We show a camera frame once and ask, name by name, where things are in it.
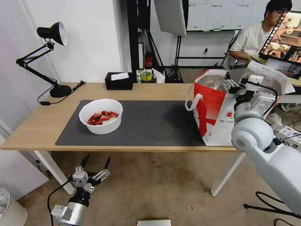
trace chair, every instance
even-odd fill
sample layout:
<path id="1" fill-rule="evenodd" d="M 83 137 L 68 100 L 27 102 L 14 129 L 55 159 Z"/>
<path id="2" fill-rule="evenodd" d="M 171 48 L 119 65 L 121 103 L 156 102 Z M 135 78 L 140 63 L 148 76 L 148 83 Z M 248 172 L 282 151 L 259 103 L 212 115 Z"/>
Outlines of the chair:
<path id="1" fill-rule="evenodd" d="M 224 58 L 223 61 L 223 66 L 227 71 L 233 70 L 233 68 L 237 65 L 238 63 L 238 59 L 233 58 L 232 56 L 230 56 L 230 54 L 227 52 L 226 56 Z"/>
<path id="2" fill-rule="evenodd" d="M 231 42 L 229 43 L 228 45 L 228 50 L 227 52 L 225 53 L 225 58 L 223 60 L 223 62 L 220 64 L 221 66 L 224 66 L 224 68 L 227 70 L 227 71 L 230 71 L 230 70 L 233 70 L 233 68 L 237 65 L 238 63 L 238 59 L 236 58 L 233 58 L 232 56 L 230 56 L 230 49 L 231 47 L 233 46 L 234 42 L 236 41 L 236 39 L 238 38 L 238 36 L 240 35 L 241 33 L 241 30 L 238 32 L 237 35 L 235 35 L 235 37 L 231 40 Z"/>

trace table leg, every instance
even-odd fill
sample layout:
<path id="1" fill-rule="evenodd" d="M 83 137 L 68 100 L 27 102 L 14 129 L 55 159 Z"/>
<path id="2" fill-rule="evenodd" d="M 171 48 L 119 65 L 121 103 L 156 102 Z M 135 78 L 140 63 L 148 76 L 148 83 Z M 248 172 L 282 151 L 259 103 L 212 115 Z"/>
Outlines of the table leg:
<path id="1" fill-rule="evenodd" d="M 47 169 L 52 173 L 52 175 L 61 185 L 67 181 L 66 176 L 47 151 L 34 151 L 34 153 L 38 156 L 41 162 L 44 163 Z M 72 195 L 74 192 L 74 188 L 70 183 L 66 184 L 64 186 L 64 189 L 69 195 Z"/>
<path id="2" fill-rule="evenodd" d="M 227 182 L 227 180 L 230 178 L 234 170 L 238 167 L 242 159 L 244 158 L 246 154 L 243 152 L 239 154 L 238 156 L 235 156 L 232 163 L 226 168 L 225 172 L 221 175 L 221 177 L 215 181 L 213 187 L 211 188 L 211 194 L 212 196 L 216 196 L 217 193 L 222 189 L 223 185 Z"/>

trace lamp arm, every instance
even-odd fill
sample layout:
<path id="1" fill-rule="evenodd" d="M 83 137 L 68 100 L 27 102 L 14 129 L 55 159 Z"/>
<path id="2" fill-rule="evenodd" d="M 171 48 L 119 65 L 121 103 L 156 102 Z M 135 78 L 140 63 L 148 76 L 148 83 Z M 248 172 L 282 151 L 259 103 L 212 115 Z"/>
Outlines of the lamp arm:
<path id="1" fill-rule="evenodd" d="M 38 56 L 32 56 L 33 54 L 35 54 L 36 52 L 42 50 L 43 48 L 48 47 L 49 50 L 47 50 L 46 52 L 38 55 Z M 54 86 L 60 86 L 60 84 L 57 83 L 57 81 L 53 81 L 52 79 L 50 79 L 49 77 L 47 77 L 46 75 L 41 74 L 40 72 L 34 70 L 33 68 L 29 67 L 28 64 L 31 63 L 32 61 L 44 56 L 45 54 L 53 51 L 54 49 L 54 43 L 52 42 L 47 42 L 45 45 L 43 45 L 42 47 L 38 48 L 37 50 L 31 52 L 30 54 L 17 59 L 16 63 L 18 66 L 30 71 L 31 73 L 35 74 L 36 76 L 40 77 L 41 79 L 44 79 L 45 81 L 49 82 L 50 84 L 54 85 Z"/>

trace trash can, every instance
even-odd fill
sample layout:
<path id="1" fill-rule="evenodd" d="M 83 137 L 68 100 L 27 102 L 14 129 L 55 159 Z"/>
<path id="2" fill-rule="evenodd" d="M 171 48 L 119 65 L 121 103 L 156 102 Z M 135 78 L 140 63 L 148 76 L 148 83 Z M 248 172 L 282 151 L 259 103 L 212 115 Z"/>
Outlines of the trash can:
<path id="1" fill-rule="evenodd" d="M 26 218 L 27 210 L 6 189 L 0 188 L 0 226 L 23 226 Z"/>

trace whiteboard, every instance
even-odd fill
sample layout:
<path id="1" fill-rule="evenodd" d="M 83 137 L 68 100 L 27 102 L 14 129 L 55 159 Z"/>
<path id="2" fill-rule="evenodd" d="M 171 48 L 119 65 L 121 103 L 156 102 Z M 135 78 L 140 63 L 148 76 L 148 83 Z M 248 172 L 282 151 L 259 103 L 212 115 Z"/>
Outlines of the whiteboard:
<path id="1" fill-rule="evenodd" d="M 270 0 L 189 0 L 187 31 L 237 30 L 264 19 Z M 293 0 L 301 11 L 301 1 Z"/>

